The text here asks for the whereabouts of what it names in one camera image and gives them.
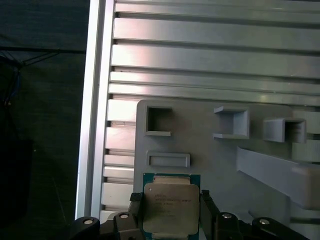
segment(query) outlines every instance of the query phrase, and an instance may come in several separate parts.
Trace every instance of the bolt head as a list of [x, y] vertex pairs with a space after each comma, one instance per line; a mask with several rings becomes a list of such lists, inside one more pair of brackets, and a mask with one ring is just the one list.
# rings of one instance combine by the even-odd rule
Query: bolt head
[[262, 225], [270, 224], [270, 222], [267, 219], [260, 219], [259, 223], [261, 223]]
[[229, 213], [224, 213], [224, 214], [222, 214], [222, 217], [224, 217], [225, 219], [230, 219], [230, 218], [232, 218], [232, 215]]

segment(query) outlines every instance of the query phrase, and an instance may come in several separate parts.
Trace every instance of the gray plastic part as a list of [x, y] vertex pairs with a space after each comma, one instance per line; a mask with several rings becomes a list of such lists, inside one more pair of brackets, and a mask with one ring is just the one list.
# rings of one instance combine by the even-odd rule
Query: gray plastic part
[[303, 209], [320, 210], [320, 166], [237, 149], [237, 170], [290, 197]]
[[147, 152], [147, 164], [159, 167], [190, 167], [190, 154], [168, 153], [168, 152]]
[[307, 141], [306, 120], [302, 118], [281, 117], [263, 121], [263, 139], [273, 142], [304, 144]]
[[161, 117], [161, 112], [171, 112], [171, 107], [165, 106], [146, 106], [144, 112], [144, 126], [146, 136], [163, 136], [170, 137], [171, 131], [159, 130], [158, 126], [156, 126], [156, 122], [158, 122]]
[[[172, 131], [171, 137], [145, 135], [147, 106], [172, 109], [161, 117], [160, 129]], [[228, 133], [221, 122], [222, 114], [214, 109], [239, 107], [250, 112], [250, 139], [213, 139], [213, 133]], [[232, 213], [268, 216], [289, 224], [290, 198], [281, 192], [237, 171], [237, 147], [290, 159], [292, 144], [263, 140], [263, 122], [270, 117], [291, 118], [292, 108], [284, 105], [226, 103], [199, 100], [141, 100], [137, 105], [133, 190], [143, 190], [144, 173], [200, 174], [201, 189], [210, 191], [216, 205]], [[146, 154], [188, 153], [190, 167], [154, 166], [146, 164]]]
[[220, 106], [213, 111], [219, 114], [220, 121], [226, 125], [227, 133], [213, 133], [213, 138], [249, 139], [250, 114], [247, 107]]

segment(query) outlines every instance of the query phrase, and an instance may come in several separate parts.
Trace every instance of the gray bracket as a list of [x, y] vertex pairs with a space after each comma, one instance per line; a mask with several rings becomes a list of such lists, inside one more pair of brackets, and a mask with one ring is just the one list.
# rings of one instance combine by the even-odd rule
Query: gray bracket
[[226, 133], [214, 133], [213, 138], [220, 139], [249, 139], [250, 136], [250, 115], [246, 107], [221, 106], [214, 109], [219, 114], [220, 124], [227, 125]]
[[287, 195], [304, 209], [320, 210], [320, 166], [237, 149], [237, 170]]
[[263, 139], [304, 144], [307, 141], [306, 129], [306, 120], [302, 118], [269, 118], [263, 121]]

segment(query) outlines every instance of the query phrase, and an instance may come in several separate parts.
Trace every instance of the gray 3d-printed tray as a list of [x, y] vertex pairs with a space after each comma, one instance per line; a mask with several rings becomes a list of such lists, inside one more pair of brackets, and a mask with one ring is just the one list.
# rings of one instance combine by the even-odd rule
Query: gray 3d-printed tray
[[237, 171], [237, 148], [289, 159], [291, 142], [264, 140], [265, 119], [291, 118], [288, 106], [192, 100], [142, 100], [137, 106], [134, 192], [143, 173], [200, 174], [226, 212], [288, 223], [290, 199]]

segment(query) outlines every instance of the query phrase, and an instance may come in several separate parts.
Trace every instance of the dark background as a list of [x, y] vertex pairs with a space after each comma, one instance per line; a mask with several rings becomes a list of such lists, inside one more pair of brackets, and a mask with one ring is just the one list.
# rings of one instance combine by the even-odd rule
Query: dark background
[[[0, 0], [0, 46], [85, 51], [89, 6]], [[10, 53], [20, 61], [40, 54]], [[85, 58], [59, 54], [21, 71], [10, 111], [19, 135], [34, 140], [30, 194], [26, 216], [0, 230], [1, 240], [45, 239], [74, 220]]]

